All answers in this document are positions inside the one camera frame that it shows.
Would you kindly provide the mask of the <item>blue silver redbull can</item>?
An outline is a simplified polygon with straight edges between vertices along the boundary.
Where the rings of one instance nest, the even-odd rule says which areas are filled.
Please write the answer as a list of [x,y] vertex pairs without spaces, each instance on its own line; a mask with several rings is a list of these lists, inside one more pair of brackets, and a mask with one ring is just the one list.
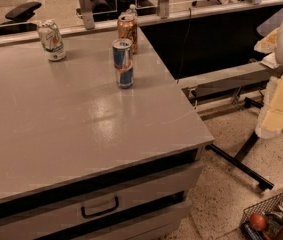
[[125,38],[116,39],[112,43],[112,51],[116,83],[120,88],[128,89],[134,82],[132,41]]

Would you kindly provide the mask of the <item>brown orange soda can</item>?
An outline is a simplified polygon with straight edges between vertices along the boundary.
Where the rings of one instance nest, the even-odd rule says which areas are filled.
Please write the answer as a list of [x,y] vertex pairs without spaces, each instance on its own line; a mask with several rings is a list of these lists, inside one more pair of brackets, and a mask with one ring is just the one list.
[[132,52],[137,53],[137,22],[136,16],[133,14],[124,13],[118,17],[118,37],[129,39],[132,42]]

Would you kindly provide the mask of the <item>white green soda can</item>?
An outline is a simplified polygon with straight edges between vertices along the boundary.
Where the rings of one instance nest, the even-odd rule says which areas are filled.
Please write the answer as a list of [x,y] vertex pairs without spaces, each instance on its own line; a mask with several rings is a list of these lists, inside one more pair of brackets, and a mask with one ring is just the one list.
[[46,20],[37,25],[37,32],[43,50],[50,61],[59,61],[66,56],[62,36],[53,20]]

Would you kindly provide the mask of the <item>white packet on shelf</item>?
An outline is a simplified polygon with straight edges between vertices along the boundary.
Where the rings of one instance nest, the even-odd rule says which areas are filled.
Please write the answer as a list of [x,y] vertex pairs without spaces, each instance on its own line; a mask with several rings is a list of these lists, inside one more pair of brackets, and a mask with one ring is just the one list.
[[275,69],[280,66],[280,64],[277,62],[275,53],[272,52],[265,56],[262,60],[261,63],[271,69]]

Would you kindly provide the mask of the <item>red apple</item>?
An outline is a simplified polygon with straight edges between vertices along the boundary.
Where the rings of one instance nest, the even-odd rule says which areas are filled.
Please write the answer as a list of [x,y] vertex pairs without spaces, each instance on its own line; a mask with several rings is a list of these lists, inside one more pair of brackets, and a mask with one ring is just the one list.
[[249,221],[251,226],[256,230],[256,231],[263,231],[267,228],[267,220],[262,214],[258,213],[253,213],[249,217]]

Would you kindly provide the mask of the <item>clear plastic water bottle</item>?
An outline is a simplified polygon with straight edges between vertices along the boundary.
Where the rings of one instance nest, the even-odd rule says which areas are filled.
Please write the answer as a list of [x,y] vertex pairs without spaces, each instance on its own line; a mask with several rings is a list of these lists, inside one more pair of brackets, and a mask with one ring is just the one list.
[[127,9],[127,13],[137,17],[138,16],[138,12],[137,12],[137,9],[136,9],[136,5],[135,4],[131,4],[129,6],[129,8]]

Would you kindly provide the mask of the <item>grey desk drawer unit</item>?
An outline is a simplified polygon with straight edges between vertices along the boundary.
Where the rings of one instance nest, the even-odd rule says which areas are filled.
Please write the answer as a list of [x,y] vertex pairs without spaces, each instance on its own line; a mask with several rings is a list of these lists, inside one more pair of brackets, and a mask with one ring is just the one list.
[[0,240],[153,240],[188,215],[212,135],[146,38],[119,88],[113,40],[68,38],[58,62],[36,42],[0,47]]

